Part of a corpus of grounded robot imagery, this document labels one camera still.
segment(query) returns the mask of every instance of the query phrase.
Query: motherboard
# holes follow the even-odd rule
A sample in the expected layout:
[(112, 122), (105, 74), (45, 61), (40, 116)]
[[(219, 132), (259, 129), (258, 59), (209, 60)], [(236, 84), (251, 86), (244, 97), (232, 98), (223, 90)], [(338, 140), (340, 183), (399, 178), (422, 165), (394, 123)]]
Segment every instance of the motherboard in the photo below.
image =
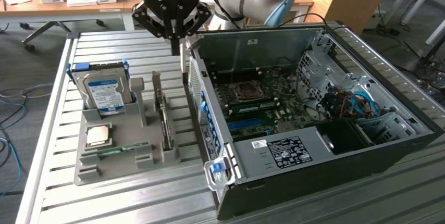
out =
[(310, 117), (292, 74), (279, 68), (213, 77), (213, 88), (233, 141), (302, 129)]

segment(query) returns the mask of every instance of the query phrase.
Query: metal slotted surface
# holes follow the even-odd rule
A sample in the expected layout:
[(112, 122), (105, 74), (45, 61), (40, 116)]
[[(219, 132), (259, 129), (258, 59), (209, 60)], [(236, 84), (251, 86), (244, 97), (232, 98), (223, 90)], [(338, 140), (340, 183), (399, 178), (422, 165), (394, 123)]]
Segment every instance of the metal slotted surface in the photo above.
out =
[[(391, 70), (347, 30), (338, 30), (338, 33), (443, 127), (442, 108), (418, 93), (413, 83), (398, 71)], [(152, 96), (151, 71), (161, 73), (161, 85), (173, 110), (181, 163), (137, 175), (74, 186), (81, 100), (76, 87), (64, 75), (65, 62), (105, 63), (123, 58), (129, 62), (131, 76), (145, 80), (144, 98)], [(346, 58), (338, 59), (348, 69), (355, 68)], [(384, 173), (217, 222), (181, 88), (179, 58), (169, 55), (163, 40), (143, 31), (84, 33), (65, 44), (16, 222), (434, 223), (445, 219), (443, 166), (445, 139), (441, 138), (423, 150), (407, 155)]]

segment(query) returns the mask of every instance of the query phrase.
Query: hard drive label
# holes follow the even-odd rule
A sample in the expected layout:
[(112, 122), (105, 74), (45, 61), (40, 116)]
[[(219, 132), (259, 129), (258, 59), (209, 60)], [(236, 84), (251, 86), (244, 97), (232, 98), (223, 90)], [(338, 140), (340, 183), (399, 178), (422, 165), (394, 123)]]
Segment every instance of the hard drive label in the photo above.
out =
[(88, 88), (99, 110), (115, 111), (124, 106), (123, 97), (116, 91), (117, 87), (119, 84), (116, 80), (88, 83)]
[(279, 168), (287, 168), (312, 160), (298, 136), (267, 142), (267, 146)]

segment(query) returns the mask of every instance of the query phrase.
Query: green circuit board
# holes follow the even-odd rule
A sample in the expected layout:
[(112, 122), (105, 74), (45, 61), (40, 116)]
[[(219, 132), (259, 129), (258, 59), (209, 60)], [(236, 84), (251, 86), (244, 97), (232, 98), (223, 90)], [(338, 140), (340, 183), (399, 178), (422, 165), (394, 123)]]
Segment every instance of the green circuit board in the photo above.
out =
[[(278, 69), (262, 71), (260, 78), (254, 81), (254, 85), (260, 88), (263, 98), (240, 102), (236, 98), (236, 84), (216, 84), (215, 92), (224, 112), (224, 118), (233, 141), (240, 141), (274, 133), (286, 132), (303, 128), (312, 121), (303, 103), (295, 96), (291, 90), (288, 74), (284, 74)], [(275, 102), (271, 108), (260, 108), (260, 104), (267, 104), (267, 101)], [(248, 112), (229, 112), (227, 106), (229, 104), (243, 105), (246, 109), (252, 109)]]

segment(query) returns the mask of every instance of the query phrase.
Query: paper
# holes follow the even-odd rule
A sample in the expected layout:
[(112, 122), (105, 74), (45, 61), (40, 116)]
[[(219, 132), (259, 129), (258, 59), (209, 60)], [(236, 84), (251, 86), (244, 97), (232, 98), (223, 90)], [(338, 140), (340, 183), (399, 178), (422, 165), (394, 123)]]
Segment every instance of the paper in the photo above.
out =
[(21, 4), (25, 2), (30, 2), (30, 0), (5, 0), (6, 4), (13, 5), (13, 4)]

